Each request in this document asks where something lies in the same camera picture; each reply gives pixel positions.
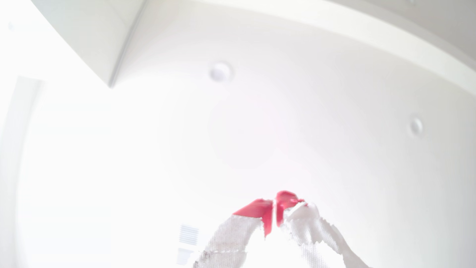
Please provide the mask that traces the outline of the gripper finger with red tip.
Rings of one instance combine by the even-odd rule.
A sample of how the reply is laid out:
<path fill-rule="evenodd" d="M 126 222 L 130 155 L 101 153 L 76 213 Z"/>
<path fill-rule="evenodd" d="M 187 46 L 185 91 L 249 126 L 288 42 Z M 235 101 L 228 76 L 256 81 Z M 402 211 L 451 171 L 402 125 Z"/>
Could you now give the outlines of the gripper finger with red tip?
<path fill-rule="evenodd" d="M 310 268 L 368 268 L 315 204 L 289 191 L 278 192 L 276 204 L 277 226 L 297 245 Z"/>
<path fill-rule="evenodd" d="M 260 228 L 264 238 L 271 233 L 273 208 L 273 200 L 256 199 L 235 211 L 217 228 L 193 267 L 241 268 L 253 233 Z"/>

